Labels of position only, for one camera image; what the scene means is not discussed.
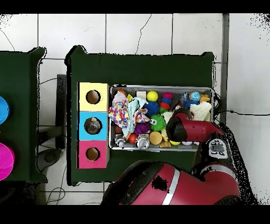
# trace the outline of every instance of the blue box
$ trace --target blue box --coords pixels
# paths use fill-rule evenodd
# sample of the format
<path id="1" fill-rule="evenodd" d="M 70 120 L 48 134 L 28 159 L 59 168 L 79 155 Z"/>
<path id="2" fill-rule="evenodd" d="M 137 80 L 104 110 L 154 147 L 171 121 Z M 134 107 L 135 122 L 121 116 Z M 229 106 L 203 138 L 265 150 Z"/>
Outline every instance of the blue box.
<path id="1" fill-rule="evenodd" d="M 84 129 L 84 123 L 88 118 L 95 117 L 101 122 L 101 130 L 95 135 L 90 135 Z M 80 111 L 79 122 L 79 140 L 107 140 L 108 130 L 108 113 L 107 112 L 87 112 Z"/>

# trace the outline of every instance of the black stand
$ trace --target black stand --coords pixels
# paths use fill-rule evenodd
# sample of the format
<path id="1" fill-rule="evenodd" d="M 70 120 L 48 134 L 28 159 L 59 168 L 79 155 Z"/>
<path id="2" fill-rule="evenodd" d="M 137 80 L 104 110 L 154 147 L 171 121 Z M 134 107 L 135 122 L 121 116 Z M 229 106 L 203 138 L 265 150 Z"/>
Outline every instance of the black stand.
<path id="1" fill-rule="evenodd" d="M 38 145 L 55 138 L 56 149 L 44 150 L 37 155 L 38 169 L 42 172 L 46 167 L 55 164 L 61 154 L 60 149 L 66 146 L 66 75 L 57 75 L 55 126 L 38 132 Z"/>

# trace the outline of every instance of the pink box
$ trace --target pink box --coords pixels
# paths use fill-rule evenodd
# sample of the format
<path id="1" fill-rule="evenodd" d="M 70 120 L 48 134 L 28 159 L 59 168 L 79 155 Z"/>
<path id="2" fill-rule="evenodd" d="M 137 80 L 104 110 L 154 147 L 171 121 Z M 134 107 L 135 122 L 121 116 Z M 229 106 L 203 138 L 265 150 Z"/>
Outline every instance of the pink box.
<path id="1" fill-rule="evenodd" d="M 88 160 L 86 151 L 88 148 L 97 148 L 100 156 L 95 161 Z M 79 169 L 106 168 L 109 160 L 110 149 L 107 141 L 79 141 Z"/>

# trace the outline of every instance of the green toy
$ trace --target green toy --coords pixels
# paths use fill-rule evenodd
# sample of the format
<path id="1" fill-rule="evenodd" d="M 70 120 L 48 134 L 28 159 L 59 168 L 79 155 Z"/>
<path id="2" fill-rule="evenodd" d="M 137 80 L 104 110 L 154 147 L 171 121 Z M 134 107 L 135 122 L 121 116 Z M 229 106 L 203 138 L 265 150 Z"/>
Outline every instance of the green toy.
<path id="1" fill-rule="evenodd" d="M 164 118 L 160 114 L 154 114 L 150 119 L 150 128 L 156 132 L 160 132 L 165 128 L 166 123 Z"/>

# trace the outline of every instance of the blue bowl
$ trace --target blue bowl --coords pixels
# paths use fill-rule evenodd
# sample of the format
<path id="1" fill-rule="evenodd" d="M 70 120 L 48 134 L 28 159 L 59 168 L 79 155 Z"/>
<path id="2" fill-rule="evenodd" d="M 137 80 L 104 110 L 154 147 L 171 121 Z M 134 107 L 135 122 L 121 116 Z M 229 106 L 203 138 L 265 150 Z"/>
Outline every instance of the blue bowl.
<path id="1" fill-rule="evenodd" d="M 6 100 L 0 97 L 0 125 L 8 118 L 8 115 L 9 115 L 9 106 Z"/>

